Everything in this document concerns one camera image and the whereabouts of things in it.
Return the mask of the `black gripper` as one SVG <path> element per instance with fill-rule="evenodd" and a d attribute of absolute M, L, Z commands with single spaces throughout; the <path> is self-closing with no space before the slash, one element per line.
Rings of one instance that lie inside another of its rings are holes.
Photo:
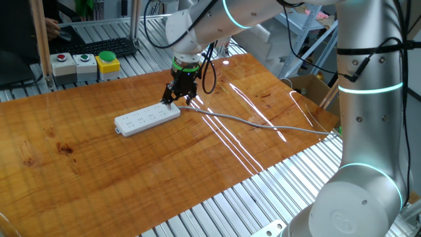
<path fill-rule="evenodd" d="M 197 96 L 197 83 L 195 79 L 197 72 L 171 71 L 173 76 L 172 84 L 167 84 L 161 99 L 163 105 L 170 105 L 173 102 L 172 93 L 178 97 L 186 95 L 186 104 L 190 105 Z"/>

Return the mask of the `person's bare hand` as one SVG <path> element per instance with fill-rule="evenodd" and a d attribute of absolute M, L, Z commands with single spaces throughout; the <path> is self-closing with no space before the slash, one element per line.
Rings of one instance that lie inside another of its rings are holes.
<path fill-rule="evenodd" d="M 60 35 L 61 27 L 59 26 L 59 22 L 52 18 L 45 18 L 45 25 L 47 30 L 47 39 L 49 41 L 57 38 Z"/>

